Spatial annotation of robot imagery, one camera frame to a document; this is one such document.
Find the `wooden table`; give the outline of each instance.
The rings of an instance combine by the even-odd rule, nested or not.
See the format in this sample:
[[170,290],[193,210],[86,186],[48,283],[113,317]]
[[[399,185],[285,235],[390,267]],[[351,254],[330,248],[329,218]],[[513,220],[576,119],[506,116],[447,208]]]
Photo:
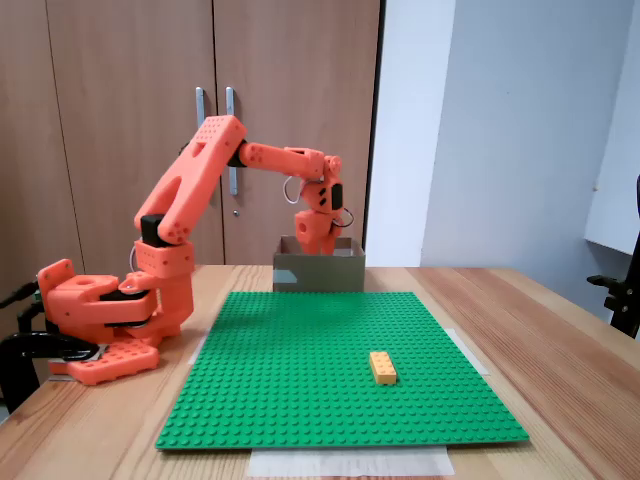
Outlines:
[[[248,451],[162,454],[154,443],[226,295],[270,288],[270,267],[200,268],[196,310],[182,337],[162,345],[160,367],[97,387],[45,383],[0,427],[0,477],[243,478]],[[450,448],[455,478],[640,478],[634,340],[512,270],[375,268],[366,290],[415,292],[489,369],[531,435],[524,445]]]

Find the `black chair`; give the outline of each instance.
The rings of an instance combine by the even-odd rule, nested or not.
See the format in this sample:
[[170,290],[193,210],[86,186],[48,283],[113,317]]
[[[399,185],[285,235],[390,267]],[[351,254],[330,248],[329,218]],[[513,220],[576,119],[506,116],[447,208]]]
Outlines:
[[[0,309],[26,300],[36,293],[38,283],[29,282],[0,300]],[[87,360],[100,348],[93,343],[61,334],[58,327],[48,320],[45,320],[47,331],[33,331],[32,320],[41,313],[44,313],[44,306],[41,300],[36,299],[18,314],[18,332],[4,339],[0,338],[0,388],[9,413],[40,386],[32,359]]]
[[[636,182],[638,215],[640,215],[640,176]],[[636,241],[627,278],[623,281],[602,275],[593,275],[587,282],[607,287],[609,296],[604,306],[613,311],[611,326],[635,338],[640,326],[640,234]]]

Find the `yellow lego brick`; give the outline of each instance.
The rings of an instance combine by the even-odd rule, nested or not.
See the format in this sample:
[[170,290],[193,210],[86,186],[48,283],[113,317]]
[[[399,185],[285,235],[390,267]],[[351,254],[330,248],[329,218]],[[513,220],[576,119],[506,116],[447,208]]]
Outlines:
[[398,375],[387,352],[371,352],[369,362],[377,384],[392,385],[396,383]]

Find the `green lego baseplate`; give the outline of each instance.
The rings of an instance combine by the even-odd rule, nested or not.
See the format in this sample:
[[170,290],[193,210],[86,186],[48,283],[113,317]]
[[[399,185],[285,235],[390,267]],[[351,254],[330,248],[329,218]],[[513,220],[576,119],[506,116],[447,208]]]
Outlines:
[[[395,385],[376,384],[388,352]],[[455,445],[529,438],[413,293],[231,293],[156,447]]]

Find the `white wall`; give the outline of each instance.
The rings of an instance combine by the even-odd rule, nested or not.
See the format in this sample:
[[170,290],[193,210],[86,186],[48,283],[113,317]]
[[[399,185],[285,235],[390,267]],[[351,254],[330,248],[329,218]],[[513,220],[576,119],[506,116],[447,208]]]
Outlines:
[[621,275],[626,258],[584,228],[631,12],[631,0],[457,1],[423,265],[513,267],[607,316],[585,277]]
[[640,175],[640,2],[633,9],[618,98],[604,154],[598,190],[585,237],[631,254],[640,220],[636,179]]
[[387,2],[367,224],[367,265],[418,266],[455,0]]

